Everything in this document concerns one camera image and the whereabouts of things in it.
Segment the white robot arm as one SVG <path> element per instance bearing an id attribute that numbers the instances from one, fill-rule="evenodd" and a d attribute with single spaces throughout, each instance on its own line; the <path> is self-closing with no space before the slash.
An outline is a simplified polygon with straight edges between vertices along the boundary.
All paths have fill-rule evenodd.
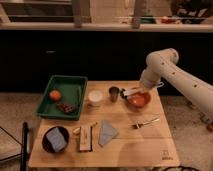
<path id="1" fill-rule="evenodd" d="M 140 78 L 140 88 L 149 91 L 164 78 L 202 113 L 213 119 L 213 86 L 176 66 L 178 52 L 168 48 L 150 53 L 146 57 L 147 67 Z"/>

